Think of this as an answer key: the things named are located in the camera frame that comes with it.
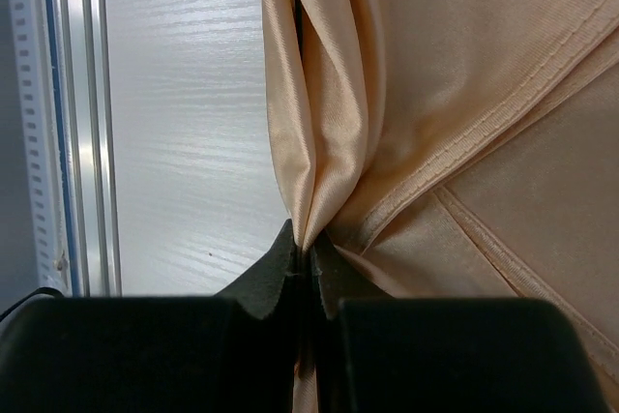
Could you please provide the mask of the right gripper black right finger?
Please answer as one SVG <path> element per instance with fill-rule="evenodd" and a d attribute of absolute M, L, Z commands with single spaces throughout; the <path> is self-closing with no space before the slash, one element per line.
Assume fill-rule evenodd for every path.
<path fill-rule="evenodd" d="M 604 412 L 573 325 L 523 298 L 397 299 L 319 235 L 309 249 L 323 412 Z"/>

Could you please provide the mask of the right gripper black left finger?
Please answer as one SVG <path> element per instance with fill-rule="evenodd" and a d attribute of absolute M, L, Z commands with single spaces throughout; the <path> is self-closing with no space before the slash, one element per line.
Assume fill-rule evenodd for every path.
<path fill-rule="evenodd" d="M 288 412 L 295 336 L 292 226 L 215 295 L 44 292 L 1 334 L 5 412 Z"/>

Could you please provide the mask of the peach cloth napkin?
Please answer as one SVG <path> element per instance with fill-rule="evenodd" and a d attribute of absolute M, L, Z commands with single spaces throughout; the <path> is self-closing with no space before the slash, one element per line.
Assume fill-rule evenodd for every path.
<path fill-rule="evenodd" d="M 397 297 L 533 297 L 618 408 L 618 0 L 261 0 L 307 254 Z"/>

